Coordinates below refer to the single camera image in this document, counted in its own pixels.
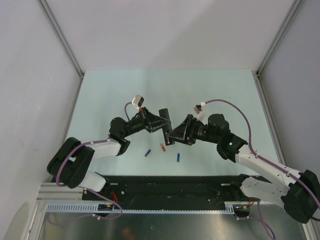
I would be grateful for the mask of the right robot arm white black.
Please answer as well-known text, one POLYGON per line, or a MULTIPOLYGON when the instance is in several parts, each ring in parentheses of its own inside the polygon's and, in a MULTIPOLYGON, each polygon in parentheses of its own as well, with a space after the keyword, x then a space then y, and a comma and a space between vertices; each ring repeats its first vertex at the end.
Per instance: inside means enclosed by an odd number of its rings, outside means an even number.
POLYGON ((230 194, 237 201, 248 196, 273 203, 302 224, 308 223, 320 208, 320 183, 315 173, 301 172, 268 160, 246 140, 232 133, 222 114, 210 115, 207 124, 189 114, 165 136, 189 146, 197 140, 216 144, 216 150, 224 160, 247 167, 266 179, 255 181, 245 177, 241 183, 233 185, 230 194))

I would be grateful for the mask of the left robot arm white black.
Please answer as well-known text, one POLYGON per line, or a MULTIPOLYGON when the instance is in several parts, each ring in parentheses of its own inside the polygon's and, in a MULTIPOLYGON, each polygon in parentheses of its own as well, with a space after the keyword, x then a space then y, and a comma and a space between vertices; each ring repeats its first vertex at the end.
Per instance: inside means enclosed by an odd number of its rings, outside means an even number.
POLYGON ((92 190, 100 200, 107 199, 111 188, 103 176, 89 170, 91 162, 124 154, 130 145, 130 141, 126 140, 128 136, 143 130, 154 133, 170 125, 170 118, 164 115, 163 110, 160 113, 158 116, 141 107, 130 120, 115 117, 110 123, 107 139, 81 142, 69 137, 48 163, 47 172, 55 178, 59 187, 80 187, 92 190))

